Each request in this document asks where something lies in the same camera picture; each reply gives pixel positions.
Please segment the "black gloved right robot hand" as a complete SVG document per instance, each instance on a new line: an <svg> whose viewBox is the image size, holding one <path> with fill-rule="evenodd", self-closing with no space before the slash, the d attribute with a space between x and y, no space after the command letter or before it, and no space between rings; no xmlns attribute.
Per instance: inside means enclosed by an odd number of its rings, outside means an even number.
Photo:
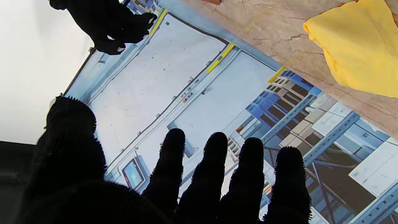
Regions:
<svg viewBox="0 0 398 224"><path fill-rule="evenodd" d="M141 42L157 19L149 12L134 14L118 0L50 0L49 4L67 10L95 48L108 55L120 55L126 43Z"/></svg>

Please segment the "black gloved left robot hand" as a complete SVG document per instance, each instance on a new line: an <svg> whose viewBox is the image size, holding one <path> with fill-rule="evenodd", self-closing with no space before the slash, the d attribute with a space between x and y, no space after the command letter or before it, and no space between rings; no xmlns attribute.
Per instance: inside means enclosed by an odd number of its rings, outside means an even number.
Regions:
<svg viewBox="0 0 398 224"><path fill-rule="evenodd" d="M105 156L95 129L95 115L83 102L55 98L37 142L18 224L308 224L312 217L304 161L295 147L277 154L271 201L260 221L265 176L259 138L244 142L222 197L227 137L213 133L190 186L178 199L185 149L181 129L165 136L141 194L105 180Z"/></svg>

